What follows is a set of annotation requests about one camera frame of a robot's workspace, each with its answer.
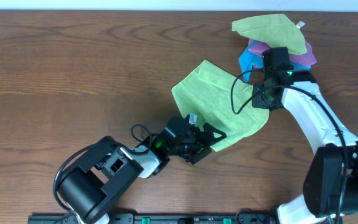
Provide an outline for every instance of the stack of cloths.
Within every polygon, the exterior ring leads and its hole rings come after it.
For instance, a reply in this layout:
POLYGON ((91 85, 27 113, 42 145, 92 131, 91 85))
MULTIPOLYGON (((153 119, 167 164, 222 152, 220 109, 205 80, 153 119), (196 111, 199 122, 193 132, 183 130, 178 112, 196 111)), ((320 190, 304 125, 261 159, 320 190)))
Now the stack of cloths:
MULTIPOLYGON (((287 47, 294 69, 310 70, 317 60, 299 28, 284 14, 253 16, 234 21, 232 30, 250 39, 248 47, 238 59, 242 72, 252 67, 262 68, 261 54, 270 47, 287 47)), ((244 82, 247 83, 249 78, 250 73, 244 74, 244 82)))

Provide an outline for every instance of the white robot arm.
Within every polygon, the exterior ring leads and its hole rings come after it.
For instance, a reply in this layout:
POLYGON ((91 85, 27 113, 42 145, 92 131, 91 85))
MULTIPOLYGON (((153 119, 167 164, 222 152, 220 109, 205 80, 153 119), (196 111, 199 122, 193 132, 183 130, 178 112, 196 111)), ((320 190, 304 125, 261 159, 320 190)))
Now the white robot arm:
POLYGON ((303 194, 276 209, 277 222, 309 224, 327 217, 337 217, 339 222, 339 215, 357 213, 358 137, 330 109, 309 71, 293 70, 286 47, 263 52, 263 69, 264 84, 254 85, 253 96, 245 104, 252 100, 255 108, 287 109, 314 154, 303 194))

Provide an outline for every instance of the blue cloth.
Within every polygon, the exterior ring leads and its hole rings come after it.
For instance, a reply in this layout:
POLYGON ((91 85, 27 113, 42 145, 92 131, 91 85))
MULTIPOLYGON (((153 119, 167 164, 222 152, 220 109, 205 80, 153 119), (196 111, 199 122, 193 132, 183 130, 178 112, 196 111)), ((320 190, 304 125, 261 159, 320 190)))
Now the blue cloth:
MULTIPOLYGON (((263 59, 261 56, 255 55, 254 53, 249 51, 249 48, 255 45, 258 41, 253 41, 241 54, 240 58, 238 59, 238 62, 240 62, 241 71, 245 72, 248 70, 251 70, 252 67, 258 67, 263 68, 263 59)), ((297 63, 291 62, 293 65, 294 70, 310 70, 311 66, 303 66, 299 65, 297 63)), ((249 82, 249 78, 251 76, 251 73, 246 73, 243 75, 243 81, 245 83, 249 82)))

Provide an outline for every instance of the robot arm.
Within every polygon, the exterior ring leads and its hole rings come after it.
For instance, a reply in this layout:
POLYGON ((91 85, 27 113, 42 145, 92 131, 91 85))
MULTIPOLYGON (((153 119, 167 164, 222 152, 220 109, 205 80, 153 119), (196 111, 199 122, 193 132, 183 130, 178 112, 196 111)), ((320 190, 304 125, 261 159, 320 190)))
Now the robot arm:
POLYGON ((132 149, 106 136, 89 146, 61 176, 57 173, 56 191, 82 223, 106 224, 109 222, 106 213, 138 177, 158 174, 169 162, 169 156, 195 164, 211 153, 209 146, 226 137, 208 123, 204 124, 204 131, 195 127, 195 123, 195 114, 171 118, 160 134, 150 133, 132 149), (92 168, 101 171, 108 180, 102 182, 92 168))
POLYGON ((306 135, 314 159, 303 185, 303 195, 277 208, 280 224, 317 223, 334 217, 341 192, 342 143, 339 132, 347 146, 349 170, 346 191, 342 198, 341 213, 358 212, 358 137, 352 134, 337 118, 325 102, 314 77, 308 71, 295 71, 290 65, 288 50, 275 48, 263 53, 264 85, 255 85, 254 92, 274 85, 293 86, 314 95, 327 109, 339 126, 334 128, 331 120, 316 100, 290 88, 265 91, 254 98, 256 108, 287 109, 306 135))

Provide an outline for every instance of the green connector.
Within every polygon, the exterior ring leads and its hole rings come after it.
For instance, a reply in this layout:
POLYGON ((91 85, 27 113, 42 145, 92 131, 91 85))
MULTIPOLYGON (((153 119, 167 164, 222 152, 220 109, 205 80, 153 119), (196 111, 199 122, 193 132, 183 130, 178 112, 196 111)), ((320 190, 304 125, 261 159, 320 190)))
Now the green connector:
POLYGON ((224 218, 223 224, 231 224, 231 218, 224 218))
POLYGON ((150 218, 142 218, 141 219, 141 224, 150 224, 151 223, 151 219, 150 218))

